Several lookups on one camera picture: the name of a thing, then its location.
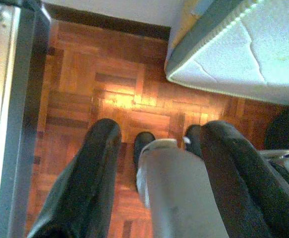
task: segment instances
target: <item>shoe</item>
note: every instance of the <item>shoe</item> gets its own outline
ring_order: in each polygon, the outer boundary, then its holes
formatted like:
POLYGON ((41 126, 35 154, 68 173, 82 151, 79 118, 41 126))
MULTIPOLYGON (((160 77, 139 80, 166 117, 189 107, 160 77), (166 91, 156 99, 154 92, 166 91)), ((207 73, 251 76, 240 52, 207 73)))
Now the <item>shoe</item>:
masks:
POLYGON ((186 144, 186 150, 202 158, 200 146, 200 125, 190 125, 186 130, 185 136, 190 139, 190 143, 186 144))
POLYGON ((154 141, 155 137, 150 132, 140 132, 136 138, 134 143, 134 164, 136 167, 136 171, 138 171, 138 162, 142 149, 148 145, 150 142, 154 141))

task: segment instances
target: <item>white wall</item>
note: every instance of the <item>white wall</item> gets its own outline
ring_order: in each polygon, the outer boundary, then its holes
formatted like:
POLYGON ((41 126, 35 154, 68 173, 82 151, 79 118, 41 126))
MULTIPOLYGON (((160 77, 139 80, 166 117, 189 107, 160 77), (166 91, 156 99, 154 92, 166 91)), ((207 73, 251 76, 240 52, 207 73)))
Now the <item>white wall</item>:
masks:
POLYGON ((43 0, 133 21, 171 26, 183 0, 43 0))

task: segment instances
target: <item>dark wood baseboard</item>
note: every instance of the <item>dark wood baseboard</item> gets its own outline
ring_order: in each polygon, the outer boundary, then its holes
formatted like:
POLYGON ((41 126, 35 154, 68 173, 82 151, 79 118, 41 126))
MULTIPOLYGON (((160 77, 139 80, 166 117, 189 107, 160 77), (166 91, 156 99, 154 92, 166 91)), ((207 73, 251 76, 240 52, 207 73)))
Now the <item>dark wood baseboard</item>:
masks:
POLYGON ((163 40, 168 40, 170 35, 171 28, 166 26, 105 16, 49 3, 45 3, 44 6, 51 17, 56 20, 69 21, 163 40))

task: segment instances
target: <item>black object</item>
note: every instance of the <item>black object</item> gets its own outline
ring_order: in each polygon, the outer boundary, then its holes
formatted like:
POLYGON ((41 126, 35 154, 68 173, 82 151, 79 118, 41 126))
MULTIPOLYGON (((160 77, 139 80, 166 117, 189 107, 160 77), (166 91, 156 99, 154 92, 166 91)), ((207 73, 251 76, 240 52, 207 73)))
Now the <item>black object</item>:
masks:
POLYGON ((202 158, 201 146, 200 146, 200 125, 190 125, 186 130, 185 136, 191 141, 190 144, 186 144, 186 150, 202 158))
POLYGON ((58 177, 28 238, 105 238, 114 197, 120 128, 95 123, 58 177))
POLYGON ((136 167, 136 171, 138 170, 138 162, 142 149, 148 145, 150 142, 154 141, 155 137, 150 132, 140 132, 136 138, 134 143, 134 164, 136 167))
POLYGON ((200 138, 228 235, 289 238, 289 184, 283 177, 224 121, 203 126, 200 138))
POLYGON ((268 150, 289 149, 289 109, 281 113, 268 127, 265 147, 268 150))

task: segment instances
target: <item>white mattress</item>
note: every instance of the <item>white mattress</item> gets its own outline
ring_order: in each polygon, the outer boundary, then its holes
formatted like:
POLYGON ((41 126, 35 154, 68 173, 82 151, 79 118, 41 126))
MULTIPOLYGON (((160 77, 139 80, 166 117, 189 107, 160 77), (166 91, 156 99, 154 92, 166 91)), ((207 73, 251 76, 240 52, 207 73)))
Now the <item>white mattress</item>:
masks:
POLYGON ((243 1, 167 78, 192 88, 289 105, 289 0, 243 1))

